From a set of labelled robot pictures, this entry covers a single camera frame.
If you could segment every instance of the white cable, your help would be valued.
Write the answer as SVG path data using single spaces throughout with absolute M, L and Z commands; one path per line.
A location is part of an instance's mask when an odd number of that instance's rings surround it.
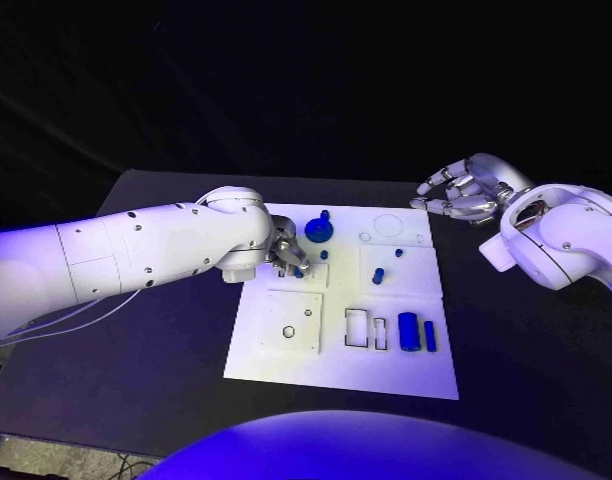
M 211 191 L 195 201 L 195 203 L 200 205 L 200 204 L 207 200 L 207 198 L 208 198 L 218 190 L 221 190 L 223 188 L 234 188 L 234 187 L 224 186 L 224 187 L 215 188 L 214 190 L 211 190 Z
M 71 318 L 74 315 L 77 315 L 80 312 L 84 312 L 96 303 L 100 303 L 101 300 L 94 300 L 90 302 L 84 307 L 80 307 L 77 310 L 74 310 L 71 313 L 67 313 L 63 317 L 58 317 L 55 320 L 51 322 L 41 323 L 39 325 L 32 325 L 31 327 L 25 327 L 22 329 L 14 330 L 8 335 L 8 337 L 14 337 L 15 335 L 21 335 L 28 332 L 34 332 L 35 330 L 39 330 L 44 327 L 48 327 L 50 325 L 55 325 L 58 322 L 63 322 L 68 318 Z
M 25 342 L 28 340 L 35 340 L 37 338 L 45 338 L 45 337 L 51 337 L 54 335 L 61 335 L 63 333 L 68 333 L 68 332 L 74 332 L 76 330 L 80 330 L 81 328 L 86 328 L 88 327 L 90 325 L 93 325 L 94 323 L 97 323 L 100 320 L 103 320 L 104 318 L 107 318 L 132 300 L 133 300 L 133 297 L 140 293 L 140 290 L 136 290 L 133 292 L 133 295 L 130 295 L 130 297 L 125 300 L 125 302 L 109 312 L 106 313 L 101 317 L 96 318 L 91 322 L 87 322 L 84 323 L 83 325 L 78 325 L 77 327 L 73 327 L 73 328 L 68 328 L 65 330 L 61 330 L 58 332 L 52 332 L 52 333 L 44 333 L 42 335 L 35 335 L 34 337 L 28 337 L 28 338 L 18 338 L 15 340 L 11 340 L 9 342 L 6 343 L 0 343 L 0 347 L 5 347 L 6 345 L 14 345 L 15 343 L 21 343 L 21 342 Z

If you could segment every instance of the table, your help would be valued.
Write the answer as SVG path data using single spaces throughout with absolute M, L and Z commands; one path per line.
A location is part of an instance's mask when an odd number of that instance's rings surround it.
M 383 207 L 406 207 L 417 187 L 129 171 L 99 214 L 194 201 L 221 185 L 273 203 Z M 0 372 L 0 435 L 163 457 L 269 415 L 367 410 L 479 430 L 612 477 L 612 294 L 590 279 L 553 292 L 518 268 L 498 273 L 478 251 L 495 227 L 430 221 L 459 402 L 224 379 L 241 284 L 215 269 L 145 290 L 94 326 L 18 346 Z

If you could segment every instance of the robotic hand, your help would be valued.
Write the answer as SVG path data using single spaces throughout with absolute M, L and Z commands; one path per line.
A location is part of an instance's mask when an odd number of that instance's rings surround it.
M 244 282 L 267 262 L 290 275 L 295 267 L 311 270 L 293 221 L 270 215 L 260 194 L 240 187 L 215 189 L 195 204 L 0 232 L 0 340 L 63 308 L 212 267 L 225 282 Z
M 413 208 L 469 220 L 501 222 L 479 251 L 499 272 L 520 265 L 533 280 L 560 290 L 586 275 L 612 290 L 612 197 L 584 186 L 535 187 L 522 173 L 485 153 L 443 168 L 419 194 L 450 181 L 447 201 L 424 197 Z

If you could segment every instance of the white base board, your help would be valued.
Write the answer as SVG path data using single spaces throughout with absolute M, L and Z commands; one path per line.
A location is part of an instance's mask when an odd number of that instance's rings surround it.
M 296 279 L 279 278 L 276 269 L 263 265 L 256 280 L 244 283 L 225 378 L 458 400 L 426 212 L 266 206 L 272 214 L 295 221 L 299 246 L 316 267 L 313 276 Z M 335 234 L 328 242 L 316 244 L 303 235 L 303 228 L 322 210 L 331 212 Z M 396 257 L 397 248 L 403 249 L 401 257 Z M 322 250 L 328 251 L 326 260 L 321 259 Z M 385 275 L 381 285 L 374 285 L 371 279 L 378 267 L 385 269 Z M 367 348 L 345 345 L 345 309 L 368 312 Z M 400 349 L 397 316 L 403 312 L 417 314 L 423 346 L 419 352 Z M 375 350 L 375 318 L 385 319 L 387 350 Z M 437 351 L 433 353 L 426 349 L 426 320 L 433 321 L 436 329 Z M 287 326 L 293 327 L 287 329 L 290 338 L 282 335 Z M 316 330 L 319 342 L 313 338 Z

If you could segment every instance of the dark wall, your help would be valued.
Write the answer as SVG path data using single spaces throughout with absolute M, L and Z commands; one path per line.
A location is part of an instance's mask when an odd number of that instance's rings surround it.
M 422 181 L 485 151 L 612 194 L 612 9 L 138 5 L 0 1 L 0 227 L 129 168 Z

